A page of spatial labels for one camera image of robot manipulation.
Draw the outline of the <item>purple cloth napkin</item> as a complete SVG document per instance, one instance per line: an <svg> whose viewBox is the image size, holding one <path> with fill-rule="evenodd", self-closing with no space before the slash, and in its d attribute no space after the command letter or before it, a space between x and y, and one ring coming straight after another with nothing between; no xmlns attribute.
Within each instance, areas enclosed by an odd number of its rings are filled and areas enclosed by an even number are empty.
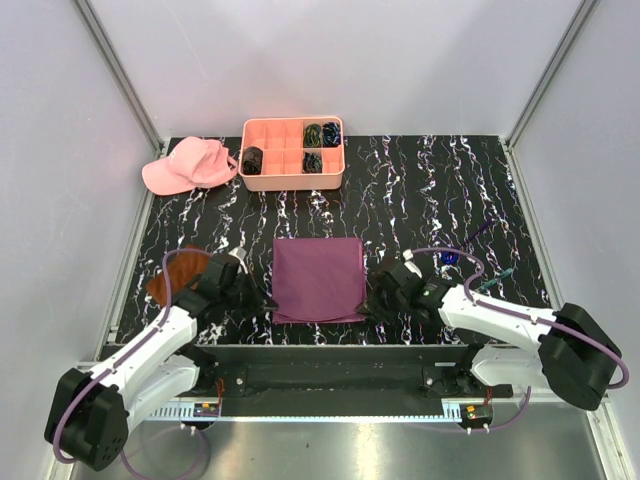
<svg viewBox="0 0 640 480"><path fill-rule="evenodd" d="M275 324L333 324L365 320L363 245L358 238L273 241Z"/></svg>

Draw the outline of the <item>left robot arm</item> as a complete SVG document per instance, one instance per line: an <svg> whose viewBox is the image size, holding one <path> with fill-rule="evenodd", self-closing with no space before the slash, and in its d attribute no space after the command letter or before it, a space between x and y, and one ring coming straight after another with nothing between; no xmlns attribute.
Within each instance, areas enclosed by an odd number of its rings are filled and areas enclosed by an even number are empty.
<svg viewBox="0 0 640 480"><path fill-rule="evenodd" d="M236 247L225 254L174 249L162 260L165 305L141 333L87 371L71 368L57 382L44 438L62 464L95 471L123 454L151 413L183 392L208 394L216 358L198 335L218 311L272 311L277 305L255 283Z"/></svg>

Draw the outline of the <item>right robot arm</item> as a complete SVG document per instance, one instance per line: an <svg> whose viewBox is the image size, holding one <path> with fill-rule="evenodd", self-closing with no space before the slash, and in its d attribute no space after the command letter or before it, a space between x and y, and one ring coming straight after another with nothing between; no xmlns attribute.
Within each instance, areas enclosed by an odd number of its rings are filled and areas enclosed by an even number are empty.
<svg viewBox="0 0 640 480"><path fill-rule="evenodd" d="M378 322L406 313L495 339L470 347L465 365L454 371L455 387L466 396L520 385L549 389L574 407L595 411L608 390L629 380L620 349L581 306L554 310L494 299L472 291L468 282L428 278L410 252L378 272L358 310Z"/></svg>

